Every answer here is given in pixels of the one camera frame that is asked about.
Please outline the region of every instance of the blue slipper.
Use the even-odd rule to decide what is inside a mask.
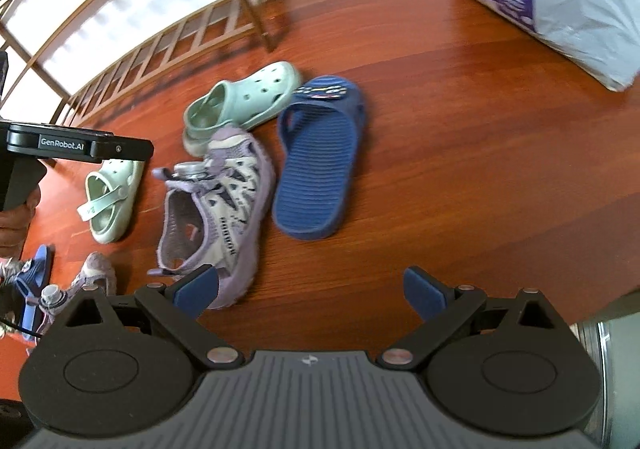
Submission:
[[[362,94],[347,79],[316,77],[294,92],[278,118],[287,159],[273,220],[285,234],[322,239],[338,229],[365,121]]]
[[[38,329],[42,323],[42,310],[37,302],[40,299],[40,292],[49,284],[51,275],[51,263],[53,260],[53,250],[47,245],[40,245],[33,259],[28,259],[22,271],[15,277],[15,286],[25,299],[24,312],[20,326],[32,332]],[[29,334],[22,334],[25,340],[32,341]]]

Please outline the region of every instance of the blue sandal strap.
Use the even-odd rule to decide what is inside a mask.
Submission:
[[[328,108],[344,114],[359,136],[365,122],[364,103],[359,88],[347,79],[322,76],[310,80],[293,93],[293,101],[278,117],[278,135],[288,151],[291,135],[302,116],[315,108]]]

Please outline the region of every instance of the wooden floor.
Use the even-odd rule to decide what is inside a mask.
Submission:
[[[364,90],[369,128],[344,226],[303,243],[267,219],[253,288],[206,313],[208,328],[242,350],[376,353],[418,325],[402,297],[409,265],[495,296],[538,287],[569,322],[640,285],[640,86],[608,92],[473,0],[279,0],[270,24],[290,27],[273,54],[212,56],[100,123],[151,139],[150,167],[172,166],[188,160],[184,108],[219,79],[287,60]],[[274,123],[255,135],[281,168]],[[50,170],[24,255],[55,244],[64,285],[104,252],[129,293],[156,267],[164,186],[145,174],[129,235],[101,247],[75,210],[93,168]]]

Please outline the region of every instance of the lavender hiking sandal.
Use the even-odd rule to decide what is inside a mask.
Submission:
[[[178,164],[173,173],[155,169],[154,177],[168,189],[158,246],[161,274],[177,281],[212,265],[219,282],[217,294],[210,288],[209,308],[231,306],[257,270],[260,222],[275,181],[271,159],[250,133],[226,125],[211,137],[204,161]]]
[[[116,273],[111,261],[104,254],[100,252],[89,254],[68,289],[63,290],[58,285],[47,285],[42,289],[38,306],[44,314],[44,319],[37,333],[43,336],[49,330],[57,315],[84,285],[97,285],[102,288],[105,295],[116,295]]]

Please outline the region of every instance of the shoe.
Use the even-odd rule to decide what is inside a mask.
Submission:
[[[14,286],[23,297],[23,309],[15,313],[17,321],[15,324],[34,332],[42,323],[42,311],[38,308],[40,292],[49,284],[51,275],[51,264],[53,261],[53,248],[47,245],[40,245],[32,259],[24,262],[16,262],[9,268],[13,275],[7,278],[5,285]],[[31,342],[31,334],[22,333],[24,340]]]
[[[0,265],[0,317],[14,325],[20,325],[24,313],[24,296],[14,285],[15,275],[20,273],[25,262],[11,258]],[[6,334],[15,334],[11,326],[0,323],[0,339]]]
[[[144,168],[144,162],[106,160],[86,176],[87,203],[78,207],[78,214],[89,222],[98,243],[118,241],[127,231]]]
[[[38,306],[44,318],[36,333],[44,335],[53,324],[56,316],[62,312],[71,298],[81,291],[84,285],[97,285],[106,295],[116,293],[116,274],[113,265],[100,252],[92,252],[84,261],[82,269],[69,285],[63,290],[58,285],[48,285],[42,289]]]
[[[302,80],[287,62],[269,64],[246,79],[220,80],[184,111],[182,143],[191,156],[204,157],[213,133],[226,124],[251,130],[276,117]]]
[[[162,274],[178,281],[202,265],[218,271],[210,309],[231,306],[251,285],[260,222],[274,185],[271,160],[248,132],[226,125],[211,138],[203,162],[156,169],[165,180],[164,229],[158,246]]]
[[[331,236],[342,223],[366,122],[360,89],[347,79],[316,77],[296,90],[278,117],[287,159],[273,220],[296,239]]]

